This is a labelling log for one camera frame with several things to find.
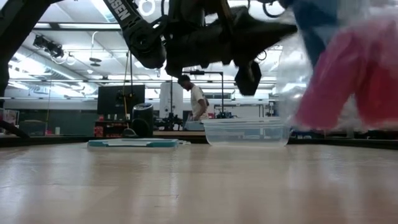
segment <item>man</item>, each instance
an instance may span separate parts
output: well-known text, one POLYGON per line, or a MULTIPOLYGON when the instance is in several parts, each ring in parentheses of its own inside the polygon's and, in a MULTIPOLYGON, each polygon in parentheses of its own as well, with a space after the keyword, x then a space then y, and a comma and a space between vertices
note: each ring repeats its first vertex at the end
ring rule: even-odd
POLYGON ((208 119, 207 107, 209 102, 201 88, 191 82, 188 75, 182 75, 178 79, 178 84, 187 91, 191 91, 191 107, 194 121, 208 119))

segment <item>plastic bag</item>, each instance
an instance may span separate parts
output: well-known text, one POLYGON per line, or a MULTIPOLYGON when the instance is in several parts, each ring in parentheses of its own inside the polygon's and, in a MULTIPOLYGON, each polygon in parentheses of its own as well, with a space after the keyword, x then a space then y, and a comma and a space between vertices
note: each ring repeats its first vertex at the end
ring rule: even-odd
POLYGON ((334 32, 326 34, 325 29, 314 27, 325 44, 320 57, 308 51, 308 41, 306 50, 297 37, 284 42, 276 89, 280 114, 291 125, 365 130, 398 121, 398 11, 370 16, 369 2, 361 2, 354 1, 359 6, 357 14, 339 14, 351 25, 340 22, 334 32), (308 52, 315 66, 314 77, 309 63, 306 72, 298 72, 308 59, 296 65, 289 60, 292 54, 303 52, 308 52), (287 85, 295 87, 283 91, 287 85))

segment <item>clear plastic container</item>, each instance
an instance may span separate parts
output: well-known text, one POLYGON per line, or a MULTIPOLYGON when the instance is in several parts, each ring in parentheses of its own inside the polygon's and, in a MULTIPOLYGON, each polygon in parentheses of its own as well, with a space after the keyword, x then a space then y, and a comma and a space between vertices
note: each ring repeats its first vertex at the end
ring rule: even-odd
POLYGON ((202 121, 212 146, 284 147, 290 128, 280 118, 208 119, 202 121))

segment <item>pink cloth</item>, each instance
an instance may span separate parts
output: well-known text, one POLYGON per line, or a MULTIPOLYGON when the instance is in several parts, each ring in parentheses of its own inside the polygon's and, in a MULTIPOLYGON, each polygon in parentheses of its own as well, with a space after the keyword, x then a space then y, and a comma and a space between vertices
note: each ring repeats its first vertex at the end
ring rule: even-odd
POLYGON ((322 53, 296 122, 331 129, 354 94, 364 124, 398 121, 398 27, 395 16, 344 29, 322 53))

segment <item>black monitor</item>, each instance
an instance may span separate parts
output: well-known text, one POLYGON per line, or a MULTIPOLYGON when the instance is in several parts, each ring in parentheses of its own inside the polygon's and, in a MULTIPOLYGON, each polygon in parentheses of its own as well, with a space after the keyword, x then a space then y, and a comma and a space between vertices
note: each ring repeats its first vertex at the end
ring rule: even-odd
MULTIPOLYGON (((131 94, 131 86, 102 86, 98 88, 97 114, 124 114, 124 95, 131 94)), ((127 113, 139 103, 145 103, 145 85, 133 85, 132 97, 126 97, 127 113)))

